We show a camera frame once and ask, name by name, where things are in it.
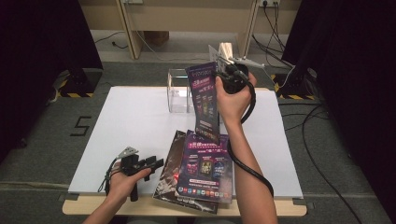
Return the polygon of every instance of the clear acrylic box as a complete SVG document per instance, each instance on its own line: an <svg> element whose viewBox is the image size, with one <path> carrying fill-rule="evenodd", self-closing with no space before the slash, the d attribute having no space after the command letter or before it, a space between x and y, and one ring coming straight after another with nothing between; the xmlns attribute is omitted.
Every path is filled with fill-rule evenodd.
<svg viewBox="0 0 396 224"><path fill-rule="evenodd" d="M167 94L170 113L194 112L189 79L184 69L169 69Z"/></svg>

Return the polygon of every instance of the person's right hand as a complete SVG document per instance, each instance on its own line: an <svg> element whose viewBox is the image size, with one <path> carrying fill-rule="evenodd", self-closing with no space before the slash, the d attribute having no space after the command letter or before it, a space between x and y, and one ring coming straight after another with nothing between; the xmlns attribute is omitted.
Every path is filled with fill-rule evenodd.
<svg viewBox="0 0 396 224"><path fill-rule="evenodd" d="M248 78L250 83L255 86L257 79L251 73L248 74ZM239 123L250 104L251 95L248 86L240 92L229 94L224 90L221 78L216 77L216 91L218 110L224 123Z"/></svg>

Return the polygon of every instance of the purple magazine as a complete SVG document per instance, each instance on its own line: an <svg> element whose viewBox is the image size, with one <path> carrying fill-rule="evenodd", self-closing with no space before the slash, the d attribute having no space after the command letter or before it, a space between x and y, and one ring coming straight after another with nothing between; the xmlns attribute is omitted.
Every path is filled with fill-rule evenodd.
<svg viewBox="0 0 396 224"><path fill-rule="evenodd" d="M227 152L228 135L219 145L198 134L188 134L181 161L178 196L218 203L231 203L233 197L233 161Z"/></svg>
<svg viewBox="0 0 396 224"><path fill-rule="evenodd" d="M163 172L160 176L160 182L158 183L152 197L166 203L173 203L198 211L216 214L219 207L218 203L195 200L187 197L177 197L175 195L178 171L182 160L185 139L185 133L176 131L172 146L163 167Z"/></svg>
<svg viewBox="0 0 396 224"><path fill-rule="evenodd" d="M195 132L219 143L219 113L216 99L217 64L204 63L186 68L195 110Z"/></svg>

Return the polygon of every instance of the power outlet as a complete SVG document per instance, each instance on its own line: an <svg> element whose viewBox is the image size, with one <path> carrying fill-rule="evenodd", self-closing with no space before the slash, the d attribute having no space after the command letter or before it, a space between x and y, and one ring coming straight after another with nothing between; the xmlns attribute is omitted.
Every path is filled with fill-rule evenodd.
<svg viewBox="0 0 396 224"><path fill-rule="evenodd" d="M279 7L280 4L280 0L260 0L259 7L264 7L264 1L267 2L267 7L276 7L276 4Z"/></svg>

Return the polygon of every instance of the black controller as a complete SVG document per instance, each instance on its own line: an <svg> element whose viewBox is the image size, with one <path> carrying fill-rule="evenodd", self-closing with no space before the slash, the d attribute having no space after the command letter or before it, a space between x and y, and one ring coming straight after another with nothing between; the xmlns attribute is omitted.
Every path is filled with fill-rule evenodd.
<svg viewBox="0 0 396 224"><path fill-rule="evenodd" d="M216 75L221 78L224 90L229 94L234 94L247 85L248 68L241 63L227 64L225 73L216 73Z"/></svg>
<svg viewBox="0 0 396 224"><path fill-rule="evenodd" d="M149 157L145 160L140 161L139 156L134 154L121 159L120 168L125 175L135 175L139 171L146 168L151 168L151 173L145 177L145 181L149 181L149 176L155 173L155 170L163 166L163 159L157 161L155 156ZM134 185L134 189L130 195L131 202L136 202L137 196L137 185Z"/></svg>

